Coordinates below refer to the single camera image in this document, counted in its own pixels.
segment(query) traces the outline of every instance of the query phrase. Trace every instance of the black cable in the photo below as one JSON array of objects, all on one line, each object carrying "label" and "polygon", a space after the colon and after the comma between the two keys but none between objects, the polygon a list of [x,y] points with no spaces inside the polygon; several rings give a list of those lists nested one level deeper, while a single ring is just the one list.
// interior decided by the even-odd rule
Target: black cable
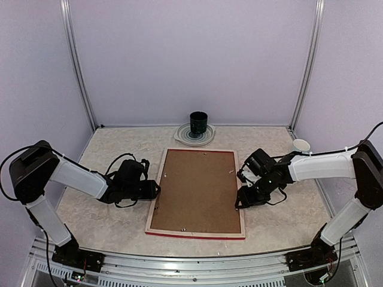
[{"label": "black cable", "polygon": [[276,202],[276,203],[269,203],[269,202],[267,201],[266,203],[267,203],[268,205],[272,205],[272,206],[274,206],[274,205],[277,205],[277,204],[279,204],[279,203],[281,203],[281,202],[284,202],[284,201],[287,199],[287,194],[282,190],[282,188],[278,187],[278,189],[279,189],[279,192],[280,192],[281,194],[283,194],[284,198],[283,198],[281,201],[278,201],[278,202]]},{"label": "black cable", "polygon": [[48,272],[49,272],[49,277],[50,277],[50,280],[52,280],[52,283],[54,285],[54,287],[58,287],[56,282],[54,281],[53,279],[53,276],[52,276],[52,271],[50,269],[50,264],[49,264],[49,238],[48,238],[48,233],[45,231],[45,230],[42,230],[42,232],[44,232],[45,234],[45,238],[47,239],[47,248],[46,248],[46,251],[47,251],[47,265],[48,265]]},{"label": "black cable", "polygon": [[[380,127],[381,125],[383,125],[383,121],[381,121],[380,123],[378,123],[372,130],[371,132],[365,137],[365,139],[363,139],[360,143],[358,143],[357,145],[354,145],[350,148],[347,149],[347,151],[352,151],[353,149],[356,149],[358,147],[360,147],[362,144],[364,144],[366,141],[368,141],[368,139],[372,136],[372,134],[375,132],[375,130]],[[307,154],[307,153],[298,153],[298,155],[302,155],[304,157],[312,157],[312,156],[316,156],[316,155],[326,155],[326,154],[338,154],[340,152],[345,152],[346,149],[338,149],[336,151],[324,151],[324,152],[317,152],[316,154]],[[272,158],[283,158],[284,155],[279,155],[277,157],[272,157]]]},{"label": "black cable", "polygon": [[138,200],[136,200],[134,203],[132,203],[131,205],[127,205],[127,206],[119,206],[116,202],[114,203],[114,205],[117,207],[117,208],[127,208],[127,207],[132,207],[132,206],[134,206],[134,205],[136,205],[137,204],[137,201]]},{"label": "black cable", "polygon": [[49,147],[49,146],[45,146],[45,145],[28,145],[28,146],[24,146],[23,148],[19,148],[17,151],[14,151],[12,152],[10,155],[8,155],[3,161],[2,163],[0,164],[0,190],[1,190],[1,193],[3,193],[3,195],[8,199],[8,200],[11,200],[11,201],[19,201],[18,199],[14,199],[12,197],[10,197],[8,194],[5,193],[4,189],[3,189],[3,186],[2,186],[2,182],[1,182],[1,170],[3,168],[3,166],[5,165],[5,163],[11,158],[13,157],[14,155],[18,154],[20,151],[24,151],[26,149],[29,149],[29,148],[45,148],[45,149],[48,149],[50,151],[53,151],[55,154],[57,154],[59,157],[62,157],[64,158],[65,160],[68,160],[70,161],[71,163],[75,164],[76,166],[86,170],[86,171],[89,171],[89,169],[87,169],[86,167],[76,163],[75,161],[71,160],[70,158],[68,157],[65,157],[64,155],[62,155],[61,153],[59,153],[58,151],[56,151],[55,149]]},{"label": "black cable", "polygon": [[339,257],[338,257],[338,264],[336,265],[336,268],[335,268],[335,271],[334,273],[331,275],[330,279],[325,281],[324,283],[327,283],[329,281],[331,281],[334,277],[335,277],[335,274],[336,272],[338,271],[339,269],[339,265],[341,264],[341,255],[342,255],[342,239],[343,237],[339,240]]},{"label": "black cable", "polygon": [[107,169],[107,172],[105,172],[105,175],[108,175],[110,169],[112,168],[113,164],[114,164],[117,160],[119,160],[120,158],[125,157],[125,156],[127,156],[127,155],[133,157],[134,160],[137,161],[136,158],[135,158],[135,156],[134,156],[133,154],[129,153],[129,152],[127,152],[127,153],[125,153],[125,154],[120,154],[120,155],[119,155],[118,157],[116,157],[116,158],[112,161],[112,163],[109,165],[109,167],[108,167],[108,169]]}]

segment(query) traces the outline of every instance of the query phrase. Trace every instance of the white wall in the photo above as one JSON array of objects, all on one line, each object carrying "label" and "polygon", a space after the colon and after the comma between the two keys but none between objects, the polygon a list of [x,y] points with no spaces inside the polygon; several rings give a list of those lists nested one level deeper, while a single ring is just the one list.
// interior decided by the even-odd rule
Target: white wall
[{"label": "white wall", "polygon": [[72,20],[98,123],[288,125],[315,0],[76,0]]},{"label": "white wall", "polygon": [[[0,1],[0,160],[45,139],[77,160],[91,137],[69,58],[58,0]],[[2,180],[13,195],[8,167]],[[45,189],[53,204],[63,191]],[[15,287],[36,228],[0,195],[0,285]]]},{"label": "white wall", "polygon": [[[315,66],[296,133],[314,151],[357,144],[383,121],[383,2],[327,0]],[[371,137],[383,155],[383,127]],[[323,181],[336,211],[354,181]],[[355,231],[371,286],[383,282],[383,208]]]}]

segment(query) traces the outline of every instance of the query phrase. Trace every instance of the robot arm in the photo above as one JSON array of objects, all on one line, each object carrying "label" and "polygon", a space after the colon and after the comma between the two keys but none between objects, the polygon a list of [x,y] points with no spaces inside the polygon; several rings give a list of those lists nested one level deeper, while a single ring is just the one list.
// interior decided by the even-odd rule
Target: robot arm
[{"label": "robot arm", "polygon": [[123,199],[155,199],[160,187],[148,180],[149,162],[125,160],[118,171],[101,175],[61,156],[46,141],[35,144],[10,164],[10,176],[16,199],[37,226],[44,229],[56,245],[52,260],[75,268],[100,271],[104,256],[79,249],[78,243],[44,195],[48,181],[75,188],[104,203]]},{"label": "robot arm", "polygon": [[350,230],[358,227],[371,210],[383,205],[383,160],[374,146],[365,141],[357,150],[328,152],[323,155],[287,154],[276,162],[262,149],[245,160],[238,178],[247,185],[237,193],[236,208],[263,205],[270,193],[287,184],[306,179],[356,178],[358,190],[344,208],[314,237],[311,248],[287,254],[290,271],[311,268],[335,261],[334,245]]}]

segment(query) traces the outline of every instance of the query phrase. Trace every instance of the white plate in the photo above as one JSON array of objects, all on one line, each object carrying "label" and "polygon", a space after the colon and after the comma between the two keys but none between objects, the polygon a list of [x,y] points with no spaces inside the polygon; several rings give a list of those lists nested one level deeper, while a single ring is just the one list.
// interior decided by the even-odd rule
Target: white plate
[{"label": "white plate", "polygon": [[180,126],[174,134],[174,138],[187,146],[202,146],[207,145],[214,139],[215,127],[208,124],[206,132],[200,135],[199,138],[190,136],[190,123]]}]

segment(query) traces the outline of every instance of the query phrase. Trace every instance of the small cup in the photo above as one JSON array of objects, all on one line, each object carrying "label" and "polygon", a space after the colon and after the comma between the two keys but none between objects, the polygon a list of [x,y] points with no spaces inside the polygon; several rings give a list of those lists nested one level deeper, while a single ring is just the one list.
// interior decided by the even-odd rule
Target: small cup
[{"label": "small cup", "polygon": [[300,151],[303,153],[308,153],[311,146],[304,139],[295,139],[293,141],[293,151]]},{"label": "small cup", "polygon": [[206,132],[208,127],[208,115],[204,112],[192,112],[190,114],[190,131],[193,138],[198,138]]}]

